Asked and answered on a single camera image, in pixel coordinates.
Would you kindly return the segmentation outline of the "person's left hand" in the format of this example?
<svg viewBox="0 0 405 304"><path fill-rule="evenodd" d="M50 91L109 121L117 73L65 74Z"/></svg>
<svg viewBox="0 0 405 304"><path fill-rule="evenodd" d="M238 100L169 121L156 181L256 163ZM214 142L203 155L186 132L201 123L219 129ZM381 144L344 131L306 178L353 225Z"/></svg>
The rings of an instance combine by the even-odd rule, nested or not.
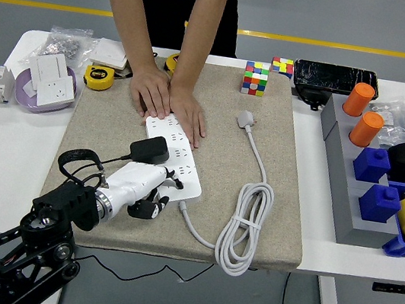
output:
<svg viewBox="0 0 405 304"><path fill-rule="evenodd" d="M205 138L206 122L203 109L194 97L193 88L171 80L168 89L166 110L173 112L183 128L192 149L198 149Z"/></svg>

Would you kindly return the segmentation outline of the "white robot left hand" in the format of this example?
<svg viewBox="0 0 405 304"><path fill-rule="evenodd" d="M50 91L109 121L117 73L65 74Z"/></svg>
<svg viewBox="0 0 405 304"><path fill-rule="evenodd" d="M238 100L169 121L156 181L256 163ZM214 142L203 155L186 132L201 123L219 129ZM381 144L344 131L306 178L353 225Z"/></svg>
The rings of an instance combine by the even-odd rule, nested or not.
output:
<svg viewBox="0 0 405 304"><path fill-rule="evenodd" d="M178 190L184 185L174 171L166 167L149 165L143 162L129 162L107 178L107 186L95 191L97 208L101 222L112 219L122 206L132 206L147 198L164 181L171 179Z"/></svg>

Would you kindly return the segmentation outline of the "person's right hand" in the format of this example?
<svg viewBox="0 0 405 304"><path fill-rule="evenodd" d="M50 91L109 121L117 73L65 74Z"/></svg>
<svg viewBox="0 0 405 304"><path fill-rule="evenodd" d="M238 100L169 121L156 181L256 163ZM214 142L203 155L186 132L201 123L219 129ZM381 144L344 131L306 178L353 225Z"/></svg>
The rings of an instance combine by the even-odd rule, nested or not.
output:
<svg viewBox="0 0 405 304"><path fill-rule="evenodd" d="M163 119L170 110L168 76L154 64L132 68L130 94L138 114Z"/></svg>

